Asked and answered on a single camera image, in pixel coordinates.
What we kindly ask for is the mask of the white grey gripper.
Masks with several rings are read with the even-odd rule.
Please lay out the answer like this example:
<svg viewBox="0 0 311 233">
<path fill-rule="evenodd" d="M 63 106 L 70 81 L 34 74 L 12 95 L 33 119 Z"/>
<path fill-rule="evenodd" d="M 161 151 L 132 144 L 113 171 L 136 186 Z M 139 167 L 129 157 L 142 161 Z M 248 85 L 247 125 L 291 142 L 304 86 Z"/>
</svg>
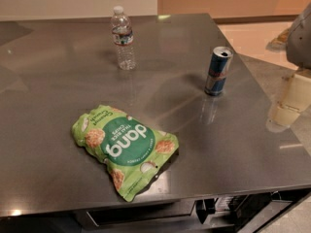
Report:
<svg viewBox="0 0 311 233">
<path fill-rule="evenodd" d="M 307 68 L 298 69 L 290 76 L 273 116 L 276 123 L 290 126 L 311 105 L 311 3 L 290 27 L 286 55 L 292 64 Z"/>
</svg>

